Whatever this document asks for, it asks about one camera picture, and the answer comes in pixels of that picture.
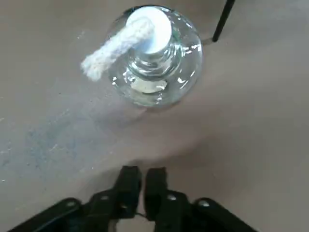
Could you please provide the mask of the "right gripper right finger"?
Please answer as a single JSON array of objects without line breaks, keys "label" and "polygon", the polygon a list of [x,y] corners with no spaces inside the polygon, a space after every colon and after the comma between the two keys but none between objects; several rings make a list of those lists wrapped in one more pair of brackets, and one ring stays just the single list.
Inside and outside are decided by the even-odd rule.
[{"label": "right gripper right finger", "polygon": [[152,168],[144,188],[146,217],[155,232],[243,232],[244,222],[210,198],[190,202],[168,188],[166,168]]}]

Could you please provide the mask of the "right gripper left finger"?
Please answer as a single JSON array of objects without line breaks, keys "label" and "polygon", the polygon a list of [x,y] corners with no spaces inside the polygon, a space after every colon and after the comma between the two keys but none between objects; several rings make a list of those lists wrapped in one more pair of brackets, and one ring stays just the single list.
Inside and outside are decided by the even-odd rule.
[{"label": "right gripper left finger", "polygon": [[115,184],[86,203],[65,198],[15,226],[13,232],[114,232],[121,219],[134,218],[141,191],[137,166],[123,166]]}]

